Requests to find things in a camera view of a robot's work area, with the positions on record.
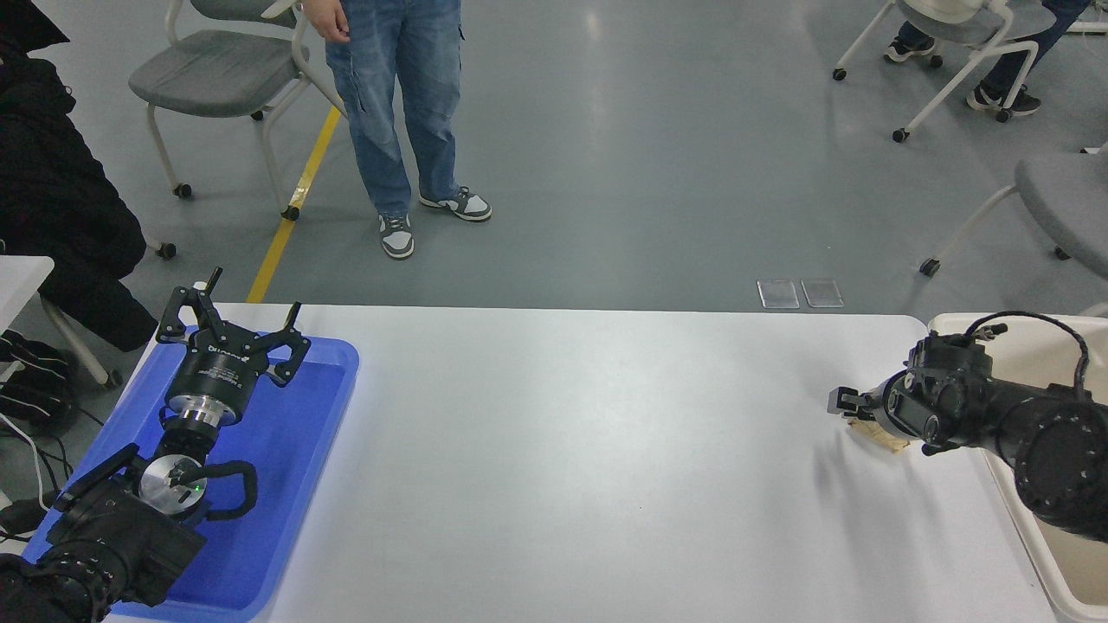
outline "chair seat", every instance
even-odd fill
[[[1016,165],[1016,188],[1055,244],[1108,278],[1108,153],[1028,157]]]
[[[912,25],[929,35],[961,45],[983,45],[1004,24],[1001,16],[987,10],[977,11],[973,18],[962,23],[946,23],[933,20],[909,7],[904,0],[896,0],[896,7]],[[1014,0],[1008,3],[1014,20],[1007,40],[1023,39],[1043,32],[1055,22],[1054,13],[1037,0]]]
[[[144,63],[129,84],[158,108],[244,116],[260,110],[298,73],[287,39],[202,30]]]

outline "blue jeans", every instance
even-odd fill
[[[349,43],[327,44],[358,172],[382,216],[408,214],[411,184],[392,114],[397,79],[423,197],[458,194],[450,121],[461,84],[461,0],[341,0]]]
[[[1033,34],[1030,37],[1025,37],[1020,41],[1034,41],[1038,43],[1039,51],[1035,57],[1035,61],[1032,63],[1034,68],[1050,48],[1061,39],[1061,35],[1066,33],[1070,25],[1077,21],[1081,12],[1089,6],[1089,0],[1043,0],[1043,6],[1054,13],[1055,21],[1054,25],[1044,30],[1038,34]],[[927,35],[923,33],[920,29],[915,28],[909,22],[904,22],[901,27],[900,32],[896,34],[905,45],[914,48],[924,42]],[[993,65],[993,70],[988,72],[982,82],[985,86],[993,92],[1007,92],[1012,89],[1012,84],[1016,81],[1016,76],[1019,74],[1019,68],[1023,67],[1024,60],[1027,58],[1027,52],[1012,52],[1010,54],[1004,54],[1001,57],[996,64]]]

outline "gray floor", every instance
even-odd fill
[[[157,314],[172,286],[218,265],[216,299],[244,300],[279,221],[260,125],[161,115],[195,192],[178,201],[126,85],[165,45],[164,4],[37,3],[73,40],[42,54],[73,89],[72,119],[146,229],[179,248],[125,283]],[[966,108],[961,99],[982,70],[899,145],[891,132],[966,52],[950,50],[937,71],[888,64],[880,53],[896,28],[891,17],[848,80],[833,82],[834,61],[880,4],[466,0],[459,178],[489,200],[493,219],[416,208],[416,255],[388,259],[341,122],[266,300],[760,312],[758,279],[813,277],[838,279],[838,312],[921,320],[1001,308],[1071,314],[1108,299],[1098,277],[1053,257],[1018,200],[935,279],[916,273],[1010,183],[1018,159],[1108,139],[1108,40],[1069,37],[1039,64],[1029,81],[1044,100],[1038,114],[1001,125]],[[181,30],[202,21],[186,9]],[[326,72],[321,41],[310,42]],[[289,192],[327,110],[308,92],[274,131]],[[16,327],[60,341],[35,305]],[[137,354],[90,341],[131,372]],[[106,415],[119,391],[81,382],[85,405]],[[70,428],[72,453],[94,428]],[[0,445],[0,488],[30,494],[28,462]]]

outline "black jacket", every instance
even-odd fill
[[[53,258],[39,293],[121,350],[140,348],[157,323],[119,282],[145,252],[138,221],[70,121],[75,101],[54,65],[3,29],[0,54],[4,252]]]

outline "black bag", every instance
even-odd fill
[[[0,413],[45,428],[69,411],[70,364],[61,351],[8,329],[0,334],[0,361],[11,362],[0,375],[7,377],[0,384]]]

